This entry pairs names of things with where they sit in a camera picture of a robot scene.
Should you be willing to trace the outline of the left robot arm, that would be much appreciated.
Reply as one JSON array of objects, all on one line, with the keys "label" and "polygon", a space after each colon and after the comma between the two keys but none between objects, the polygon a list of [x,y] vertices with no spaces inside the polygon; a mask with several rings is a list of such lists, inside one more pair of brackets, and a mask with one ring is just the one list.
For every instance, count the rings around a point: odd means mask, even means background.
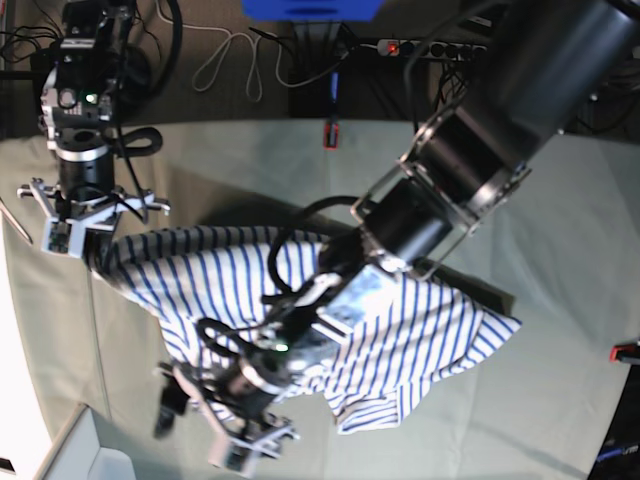
[{"label": "left robot arm", "polygon": [[382,199],[351,201],[357,227],[323,245],[317,272],[300,288],[281,289],[257,340],[210,318],[197,323],[198,339],[229,365],[212,379],[200,365],[163,365],[155,436],[168,435],[197,401],[214,430],[213,464],[248,475],[260,458],[277,457],[294,429],[268,407],[383,309],[401,275],[434,274],[428,255],[451,231],[472,233],[512,194],[528,161],[638,33],[635,1],[514,2],[465,94],[416,126],[376,185]]}]

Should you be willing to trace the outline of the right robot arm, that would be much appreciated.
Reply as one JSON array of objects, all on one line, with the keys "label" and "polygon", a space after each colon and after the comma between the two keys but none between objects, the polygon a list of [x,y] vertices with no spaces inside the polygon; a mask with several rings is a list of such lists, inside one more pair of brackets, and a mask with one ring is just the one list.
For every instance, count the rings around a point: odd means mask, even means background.
[{"label": "right robot arm", "polygon": [[48,185],[34,178],[20,186],[20,198],[34,199],[44,213],[41,249],[79,259],[96,269],[120,218],[131,213],[147,222],[170,203],[133,183],[117,185],[115,163],[133,168],[163,146],[154,127],[124,133],[123,121],[154,92],[144,54],[129,41],[134,1],[69,1],[63,8],[64,35],[41,95],[41,128],[58,174]]}]

